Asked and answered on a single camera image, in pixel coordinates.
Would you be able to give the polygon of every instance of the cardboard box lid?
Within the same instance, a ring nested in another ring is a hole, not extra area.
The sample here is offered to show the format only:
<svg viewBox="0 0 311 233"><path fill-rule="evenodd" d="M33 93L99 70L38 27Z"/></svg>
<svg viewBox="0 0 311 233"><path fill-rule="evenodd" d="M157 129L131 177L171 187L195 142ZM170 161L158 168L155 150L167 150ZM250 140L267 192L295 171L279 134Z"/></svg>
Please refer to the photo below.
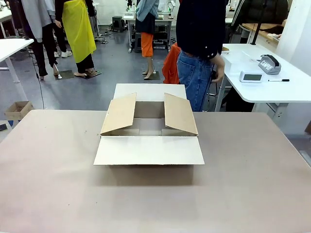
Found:
<svg viewBox="0 0 311 233"><path fill-rule="evenodd" d="M198 135L189 100L164 93L165 125Z"/></svg>
<svg viewBox="0 0 311 233"><path fill-rule="evenodd" d="M113 99L110 102L101 135L132 126L134 121L136 93ZM198 135L189 100L164 93L165 125Z"/></svg>
<svg viewBox="0 0 311 233"><path fill-rule="evenodd" d="M101 135L133 124L136 95L133 93L110 102Z"/></svg>

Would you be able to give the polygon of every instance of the yellow garment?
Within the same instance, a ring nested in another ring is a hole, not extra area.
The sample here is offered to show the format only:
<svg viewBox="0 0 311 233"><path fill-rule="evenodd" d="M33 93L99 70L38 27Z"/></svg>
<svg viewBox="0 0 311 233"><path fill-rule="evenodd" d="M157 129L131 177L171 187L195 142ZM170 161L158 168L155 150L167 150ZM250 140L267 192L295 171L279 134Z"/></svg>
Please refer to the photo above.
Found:
<svg viewBox="0 0 311 233"><path fill-rule="evenodd" d="M66 1L62 20L74 60L79 63L96 50L85 0Z"/></svg>

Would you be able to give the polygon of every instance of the gray jacket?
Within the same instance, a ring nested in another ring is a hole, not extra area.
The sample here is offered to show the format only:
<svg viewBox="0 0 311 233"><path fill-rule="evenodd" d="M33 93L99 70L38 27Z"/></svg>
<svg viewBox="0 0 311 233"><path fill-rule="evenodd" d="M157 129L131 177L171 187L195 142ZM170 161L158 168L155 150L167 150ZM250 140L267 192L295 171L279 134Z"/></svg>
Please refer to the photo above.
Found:
<svg viewBox="0 0 311 233"><path fill-rule="evenodd" d="M157 9L159 7L160 0L140 0L136 9L136 18L142 22L150 12L155 18L158 18Z"/></svg>
<svg viewBox="0 0 311 233"><path fill-rule="evenodd" d="M52 23L43 0L22 0L25 16L38 42L42 42L42 28Z"/></svg>

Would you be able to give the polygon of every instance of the black jacket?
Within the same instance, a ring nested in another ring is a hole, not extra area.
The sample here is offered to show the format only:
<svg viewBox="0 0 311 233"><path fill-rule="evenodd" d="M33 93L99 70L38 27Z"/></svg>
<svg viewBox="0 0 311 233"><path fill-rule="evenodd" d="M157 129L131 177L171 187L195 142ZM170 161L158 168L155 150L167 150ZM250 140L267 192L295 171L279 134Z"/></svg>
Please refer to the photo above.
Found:
<svg viewBox="0 0 311 233"><path fill-rule="evenodd" d="M241 0L234 14L232 30L239 24L258 23L264 0ZM287 0L268 0L262 23L282 24L288 15Z"/></svg>
<svg viewBox="0 0 311 233"><path fill-rule="evenodd" d="M227 0L182 0L177 16L178 46L187 53L211 59L221 53L225 38Z"/></svg>

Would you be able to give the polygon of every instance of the table surface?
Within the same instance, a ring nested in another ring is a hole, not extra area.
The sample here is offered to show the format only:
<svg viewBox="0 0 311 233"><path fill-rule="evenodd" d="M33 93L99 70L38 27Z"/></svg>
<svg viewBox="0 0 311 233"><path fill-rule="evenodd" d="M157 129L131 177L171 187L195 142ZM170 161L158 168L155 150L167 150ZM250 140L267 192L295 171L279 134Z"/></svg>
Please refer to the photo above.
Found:
<svg viewBox="0 0 311 233"><path fill-rule="evenodd" d="M254 31L254 32L257 29L257 25L258 25L257 23L244 23L244 24L242 24L243 27L245 27L248 30ZM275 26L282 26L282 25L281 24L273 24L273 23L263 23L261 25L261 27L260 27L261 31L259 31L259 35L263 36L264 38L266 38L270 42L278 44L277 40L275 40L272 37L268 36L268 33L262 31L262 30L266 30L266 29L269 29L269 28L273 28Z"/></svg>
<svg viewBox="0 0 311 233"><path fill-rule="evenodd" d="M12 16L11 10L7 7L4 7L2 11L0 11L0 22L7 21Z"/></svg>
<svg viewBox="0 0 311 233"><path fill-rule="evenodd" d="M33 110L3 140L0 231L310 231L311 168L266 114L194 113L203 166L93 166L105 114Z"/></svg>
<svg viewBox="0 0 311 233"><path fill-rule="evenodd" d="M0 39L0 62L33 43L33 39Z"/></svg>
<svg viewBox="0 0 311 233"><path fill-rule="evenodd" d="M273 55L281 63L282 68L279 76L272 78L290 79L289 82L242 83L239 75L226 73L230 83L245 101L252 103L311 102L311 77L275 53L261 45L225 44L224 47L230 51L244 51L256 60L261 59L260 56L263 54Z"/></svg>
<svg viewBox="0 0 311 233"><path fill-rule="evenodd" d="M174 18L169 18L169 15L168 14L159 14L159 16L164 16L163 19L156 19L155 21L156 22L162 22L162 21L165 21L165 22L173 22L174 21ZM136 14L134 16L134 18L124 18L124 20L127 20L127 21L134 21L136 20Z"/></svg>

